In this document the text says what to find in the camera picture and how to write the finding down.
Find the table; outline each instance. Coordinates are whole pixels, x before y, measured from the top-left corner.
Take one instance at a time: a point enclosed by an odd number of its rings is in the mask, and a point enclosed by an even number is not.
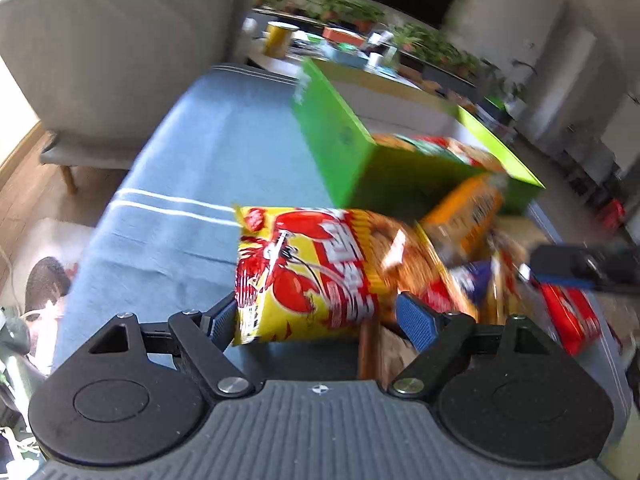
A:
[[[332,206],[290,110],[295,84],[263,70],[219,65],[180,98],[136,159],[86,249],[60,321],[54,367],[118,312],[158,322],[180,310],[205,311],[226,296],[234,286],[239,236],[233,203]],[[537,205],[530,214],[557,237]],[[579,361],[612,399],[612,437],[618,438],[631,394],[598,314],[604,335]],[[229,348],[225,354],[251,376],[251,370],[277,361],[282,346],[271,345]],[[336,342],[319,342],[318,348],[330,372],[327,380],[353,376],[356,359],[347,369],[344,348]],[[353,344],[348,350],[357,352]],[[317,360],[305,367],[303,355],[294,353],[302,374],[318,373]]]
[[[251,62],[253,62],[259,68],[263,68],[268,72],[284,75],[287,77],[298,78],[298,75],[300,74],[300,64],[302,63],[304,56],[287,53],[287,57],[285,57],[285,59],[275,59],[273,57],[265,56],[262,53],[263,50],[263,39],[258,38],[257,40],[252,40],[248,51],[249,60],[251,60]],[[398,81],[407,86],[411,86],[412,88],[418,88],[413,82],[400,75],[390,76],[380,71],[375,71],[374,73],[376,75],[379,75],[380,77]]]

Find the chair leg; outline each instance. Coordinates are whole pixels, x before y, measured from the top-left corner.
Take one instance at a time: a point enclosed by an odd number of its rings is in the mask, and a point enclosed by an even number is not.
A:
[[[74,174],[71,173],[71,168],[68,166],[60,166],[60,171],[62,172],[62,178],[65,181],[66,191],[69,195],[75,195],[78,192],[78,187],[74,180]]]

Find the green box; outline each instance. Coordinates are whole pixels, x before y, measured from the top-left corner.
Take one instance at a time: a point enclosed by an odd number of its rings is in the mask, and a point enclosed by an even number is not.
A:
[[[511,176],[504,214],[522,214],[544,189],[464,108],[391,79],[307,59],[292,106],[338,208],[416,219],[463,180],[486,171],[442,156],[380,146],[370,135],[375,133],[453,137],[493,153]]]

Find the snack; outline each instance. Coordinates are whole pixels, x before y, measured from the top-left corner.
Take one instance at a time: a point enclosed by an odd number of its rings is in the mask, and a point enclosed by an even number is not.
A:
[[[429,237],[424,232],[423,228],[420,224],[416,224],[415,231],[418,234],[418,238],[420,239],[422,245],[426,249],[426,255],[428,258],[428,263],[430,266],[436,270],[438,276],[438,288],[442,292],[440,294],[441,298],[446,298],[447,304],[446,306],[440,306],[445,310],[439,310],[439,312],[462,312],[463,314],[467,314],[468,316],[473,317],[476,321],[478,320],[478,309],[476,306],[469,300],[460,285],[456,280],[453,279],[451,273],[447,270],[447,268],[442,263],[438,253],[436,252],[433,244],[429,240]],[[438,310],[438,298],[431,298],[430,293],[433,289],[430,288],[430,285],[427,284],[423,287],[420,293],[413,292],[421,298],[425,303],[431,306],[430,301],[433,300],[436,305],[432,306],[434,310]]]
[[[234,344],[340,335],[434,272],[414,232],[362,210],[238,208]]]
[[[503,173],[468,178],[420,220],[444,264],[472,259],[502,206],[506,184]]]
[[[476,307],[484,305],[487,288],[492,277],[491,262],[476,262],[456,267],[449,271],[452,279],[458,284],[460,291]],[[420,295],[423,300],[436,312],[451,312],[456,310],[451,297],[444,285],[444,281],[438,278],[427,285]]]
[[[540,292],[562,347],[568,354],[578,355],[589,341],[600,336],[600,322],[580,290],[540,285]]]
[[[504,325],[511,314],[526,314],[516,287],[516,267],[508,251],[496,249],[491,258],[491,280],[480,322]]]
[[[504,171],[500,161],[491,153],[463,144],[452,137],[407,137],[400,134],[374,134],[372,137],[382,146],[421,152],[425,155],[444,156],[489,171]]]

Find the cable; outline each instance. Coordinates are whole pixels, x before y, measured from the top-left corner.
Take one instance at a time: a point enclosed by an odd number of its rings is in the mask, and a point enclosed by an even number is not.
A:
[[[24,314],[22,314],[20,316],[20,319],[26,320],[29,316],[35,316],[36,314],[41,315],[44,314],[45,312],[48,312],[46,308],[39,308],[36,310],[30,310],[28,312],[25,312]]]
[[[20,301],[18,300],[18,295],[15,293],[14,265],[11,263],[11,260],[6,255],[6,253],[4,252],[4,249],[2,248],[1,244],[0,244],[0,256],[2,256],[2,259],[4,261],[6,261],[6,264],[9,267],[9,282],[10,282],[10,285],[11,285],[11,294],[14,296],[15,306],[16,306],[16,309],[17,309],[17,313],[16,314],[19,315],[20,312],[22,311],[22,305],[20,304]]]

